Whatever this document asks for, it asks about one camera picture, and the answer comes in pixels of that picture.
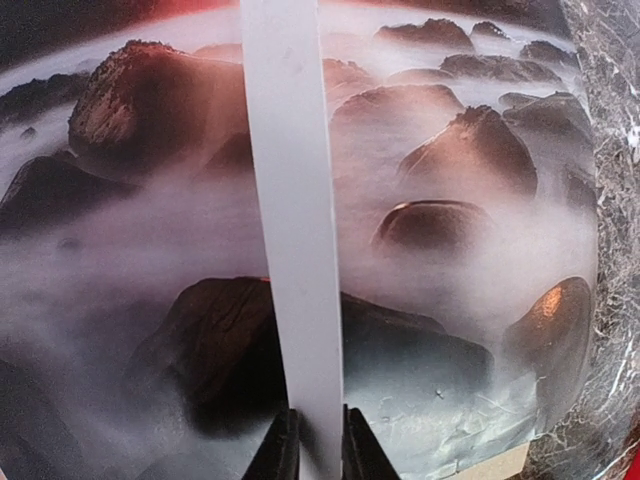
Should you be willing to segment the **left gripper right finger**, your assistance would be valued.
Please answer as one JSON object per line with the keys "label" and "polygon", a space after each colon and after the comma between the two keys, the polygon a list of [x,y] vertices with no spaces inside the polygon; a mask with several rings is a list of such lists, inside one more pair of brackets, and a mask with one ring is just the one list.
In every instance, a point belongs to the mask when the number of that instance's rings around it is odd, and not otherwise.
{"label": "left gripper right finger", "polygon": [[398,480],[398,474],[361,410],[343,406],[342,478]]}

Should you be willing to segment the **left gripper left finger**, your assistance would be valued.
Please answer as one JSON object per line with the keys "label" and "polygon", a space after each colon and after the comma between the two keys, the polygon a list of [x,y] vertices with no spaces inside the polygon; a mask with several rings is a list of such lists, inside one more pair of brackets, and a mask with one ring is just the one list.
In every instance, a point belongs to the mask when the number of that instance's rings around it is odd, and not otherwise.
{"label": "left gripper left finger", "polygon": [[298,480],[300,471],[300,415],[279,412],[244,474],[244,480]]}

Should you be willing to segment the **landscape photo print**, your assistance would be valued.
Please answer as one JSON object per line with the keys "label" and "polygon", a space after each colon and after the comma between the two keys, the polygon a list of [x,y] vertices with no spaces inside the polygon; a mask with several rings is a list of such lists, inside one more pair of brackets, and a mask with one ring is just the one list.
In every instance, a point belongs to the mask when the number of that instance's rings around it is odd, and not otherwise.
{"label": "landscape photo print", "polygon": [[[595,165],[556,1],[323,1],[343,403],[403,479],[558,422]],[[236,1],[1,5],[1,475],[239,479],[292,408]]]}

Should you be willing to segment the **white photo mat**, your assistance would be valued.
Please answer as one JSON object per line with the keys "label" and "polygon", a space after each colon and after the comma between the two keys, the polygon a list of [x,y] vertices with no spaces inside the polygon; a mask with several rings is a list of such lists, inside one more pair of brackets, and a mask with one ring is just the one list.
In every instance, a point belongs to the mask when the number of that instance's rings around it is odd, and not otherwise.
{"label": "white photo mat", "polygon": [[342,474],[342,338],[318,5],[240,5],[249,127],[301,475]]}

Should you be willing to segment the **brown cardboard backing board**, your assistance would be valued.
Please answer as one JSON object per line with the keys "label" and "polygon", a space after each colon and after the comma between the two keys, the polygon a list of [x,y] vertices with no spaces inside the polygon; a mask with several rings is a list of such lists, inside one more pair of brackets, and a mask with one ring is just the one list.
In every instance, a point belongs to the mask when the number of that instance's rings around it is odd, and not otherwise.
{"label": "brown cardboard backing board", "polygon": [[530,443],[514,447],[474,465],[455,476],[456,480],[505,480],[521,473]]}

